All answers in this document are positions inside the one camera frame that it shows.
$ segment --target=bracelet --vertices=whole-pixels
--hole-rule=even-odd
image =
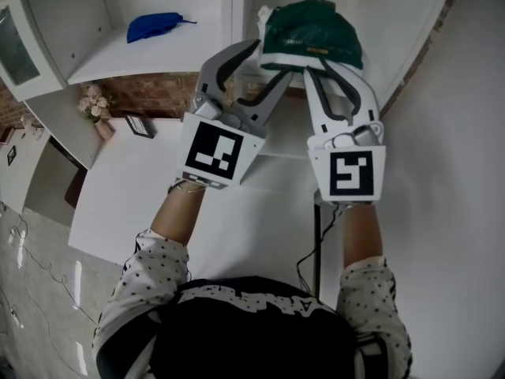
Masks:
[[[206,186],[202,186],[202,187],[201,187],[201,188],[199,188],[199,189],[189,189],[189,190],[185,190],[185,189],[182,189],[182,188],[181,188],[181,184],[182,184],[183,182],[189,182],[189,181],[184,180],[184,179],[182,179],[182,178],[181,178],[181,179],[178,179],[178,180],[177,180],[176,182],[174,182],[174,184],[173,184],[173,185],[172,185],[172,186],[168,189],[168,193],[171,193],[171,192],[172,192],[172,190],[173,190],[174,188],[177,188],[177,189],[178,189],[178,190],[180,190],[180,191],[184,191],[185,193],[199,193],[200,191],[204,191],[204,190],[206,190],[206,189],[207,189],[207,187],[206,187]]]

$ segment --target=flower vase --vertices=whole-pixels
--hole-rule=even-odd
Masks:
[[[109,124],[102,119],[99,119],[98,122],[95,122],[96,132],[98,135],[104,140],[108,141],[114,135],[114,131],[111,129]]]

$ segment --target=blue cloth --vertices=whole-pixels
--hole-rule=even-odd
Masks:
[[[159,13],[140,16],[130,23],[126,41],[131,43],[139,39],[166,34],[181,22],[196,24],[196,22],[185,20],[179,13]]]

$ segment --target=white patterned sleeve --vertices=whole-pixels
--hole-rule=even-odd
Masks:
[[[93,340],[95,359],[104,344],[129,322],[174,297],[178,286],[186,282],[188,260],[182,244],[150,229],[138,234],[135,253],[125,263],[122,277],[100,314]],[[152,313],[148,315],[156,320]]]
[[[357,333],[356,378],[403,379],[410,374],[410,338],[395,305],[395,276],[384,257],[348,266],[337,311]]]

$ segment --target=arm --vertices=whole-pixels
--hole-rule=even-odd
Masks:
[[[357,334],[356,377],[408,377],[410,338],[395,305],[396,282],[387,267],[375,207],[347,211],[344,265],[337,311]]]
[[[135,377],[145,371],[158,332],[155,309],[167,304],[186,282],[186,245],[204,190],[190,182],[180,187],[167,195],[151,229],[138,234],[135,252],[100,314],[93,356],[101,377],[124,377],[127,373]]]

